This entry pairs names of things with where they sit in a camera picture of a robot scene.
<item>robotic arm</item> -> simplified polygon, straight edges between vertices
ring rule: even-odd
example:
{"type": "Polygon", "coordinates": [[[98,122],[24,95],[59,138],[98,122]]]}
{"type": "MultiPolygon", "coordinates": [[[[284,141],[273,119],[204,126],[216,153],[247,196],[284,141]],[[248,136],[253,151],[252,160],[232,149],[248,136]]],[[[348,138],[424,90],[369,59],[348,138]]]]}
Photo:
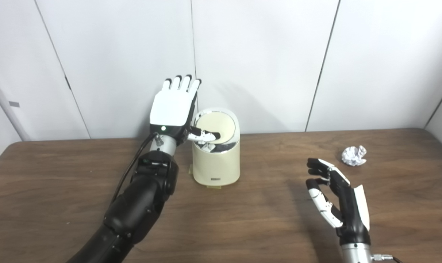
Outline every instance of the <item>robotic arm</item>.
{"type": "Polygon", "coordinates": [[[174,193],[179,168],[174,160],[176,147],[188,140],[213,141],[219,133],[192,127],[196,95],[201,80],[187,75],[164,81],[150,114],[151,135],[142,144],[124,177],[138,161],[129,186],[112,199],[102,225],[67,263],[120,263],[133,246],[144,239],[174,193]],[[152,140],[148,153],[140,156],[152,140]]]}
{"type": "Polygon", "coordinates": [[[331,163],[309,158],[309,174],[320,178],[308,179],[308,192],[324,219],[336,229],[345,263],[370,263],[394,260],[391,255],[370,252],[370,217],[362,185],[351,187],[351,182],[331,163]],[[323,194],[319,185],[328,185],[339,198],[339,209],[323,194]]]}

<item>black robotic arm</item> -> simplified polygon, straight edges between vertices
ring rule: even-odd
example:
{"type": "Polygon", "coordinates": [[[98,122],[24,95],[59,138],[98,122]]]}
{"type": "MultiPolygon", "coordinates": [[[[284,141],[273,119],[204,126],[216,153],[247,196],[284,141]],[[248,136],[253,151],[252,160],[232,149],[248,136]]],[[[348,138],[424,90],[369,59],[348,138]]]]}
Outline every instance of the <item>black robotic arm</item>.
{"type": "Polygon", "coordinates": [[[115,198],[104,215],[102,225],[90,240],[67,263],[121,263],[133,246],[144,239],[174,193],[179,167],[174,160],[175,149],[189,140],[213,141],[219,133],[191,127],[197,90],[201,83],[195,80],[189,87],[191,76],[181,82],[164,81],[156,95],[150,115],[150,151],[139,156],[137,152],[130,168],[137,167],[129,186],[115,198]]]}

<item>metal connector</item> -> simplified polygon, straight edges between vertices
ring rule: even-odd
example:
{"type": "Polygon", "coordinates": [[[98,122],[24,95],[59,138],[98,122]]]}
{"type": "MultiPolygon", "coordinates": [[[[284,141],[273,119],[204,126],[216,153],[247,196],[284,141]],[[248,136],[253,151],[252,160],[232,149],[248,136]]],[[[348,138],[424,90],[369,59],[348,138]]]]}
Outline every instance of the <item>metal connector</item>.
{"type": "Polygon", "coordinates": [[[385,255],[385,254],[373,254],[372,255],[372,260],[373,261],[393,260],[393,256],[385,255]]]}
{"type": "Polygon", "coordinates": [[[164,145],[164,141],[162,140],[161,135],[159,135],[159,134],[154,137],[154,141],[156,142],[156,145],[158,147],[161,147],[164,145]]]}

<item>cream trash can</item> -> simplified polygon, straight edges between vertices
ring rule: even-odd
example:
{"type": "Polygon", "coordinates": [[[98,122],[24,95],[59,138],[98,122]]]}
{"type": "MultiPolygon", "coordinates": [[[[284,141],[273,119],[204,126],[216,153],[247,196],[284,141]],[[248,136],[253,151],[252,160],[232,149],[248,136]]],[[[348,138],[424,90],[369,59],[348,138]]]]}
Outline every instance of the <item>cream trash can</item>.
{"type": "Polygon", "coordinates": [[[209,108],[195,116],[194,126],[218,132],[221,138],[193,142],[193,177],[206,186],[235,183],[241,176],[241,132],[234,113],[224,108],[209,108]]]}

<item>black cable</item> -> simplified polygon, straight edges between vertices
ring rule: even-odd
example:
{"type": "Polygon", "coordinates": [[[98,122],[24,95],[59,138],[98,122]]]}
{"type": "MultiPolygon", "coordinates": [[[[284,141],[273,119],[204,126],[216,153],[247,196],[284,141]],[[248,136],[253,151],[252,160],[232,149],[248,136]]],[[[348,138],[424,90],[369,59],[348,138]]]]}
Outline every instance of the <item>black cable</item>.
{"type": "Polygon", "coordinates": [[[393,257],[393,260],[397,263],[403,263],[401,260],[399,260],[398,258],[393,257]]]}
{"type": "Polygon", "coordinates": [[[157,135],[158,133],[152,133],[150,135],[148,135],[148,137],[146,137],[146,139],[141,143],[141,146],[139,147],[138,151],[136,152],[134,158],[132,159],[132,162],[130,163],[130,165],[128,166],[127,170],[124,172],[124,174],[122,175],[122,177],[120,178],[119,184],[117,185],[117,188],[115,189],[115,193],[114,196],[112,196],[111,199],[111,203],[110,205],[112,205],[112,203],[114,203],[115,199],[117,199],[117,196],[119,195],[120,189],[122,188],[122,185],[124,184],[125,178],[127,178],[128,173],[130,172],[130,170],[132,169],[132,167],[135,165],[136,160],[138,160],[139,155],[141,154],[141,152],[143,151],[143,149],[146,147],[146,145],[148,145],[148,143],[157,135]]]}

